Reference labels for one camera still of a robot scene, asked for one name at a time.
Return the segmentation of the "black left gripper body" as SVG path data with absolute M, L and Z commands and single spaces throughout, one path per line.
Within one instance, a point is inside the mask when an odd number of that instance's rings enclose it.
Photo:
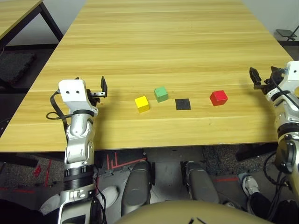
M 91 92 L 90 89 L 87 89 L 86 93 L 87 93 L 88 100 L 92 106 L 96 106 L 98 103 L 100 103 L 100 98 L 105 97 L 104 92 Z

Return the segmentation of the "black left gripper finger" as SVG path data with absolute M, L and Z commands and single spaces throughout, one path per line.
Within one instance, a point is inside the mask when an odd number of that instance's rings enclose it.
M 107 97 L 107 84 L 105 78 L 102 76 L 100 86 L 102 88 L 102 97 Z

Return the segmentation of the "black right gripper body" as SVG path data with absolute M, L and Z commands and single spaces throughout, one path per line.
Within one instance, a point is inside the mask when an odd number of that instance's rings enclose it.
M 284 73 L 278 73 L 278 72 L 271 73 L 270 78 L 266 79 L 264 81 L 264 84 L 254 85 L 254 89 L 261 90 L 263 94 L 267 94 L 271 90 L 277 88 L 277 86 L 283 81 Z

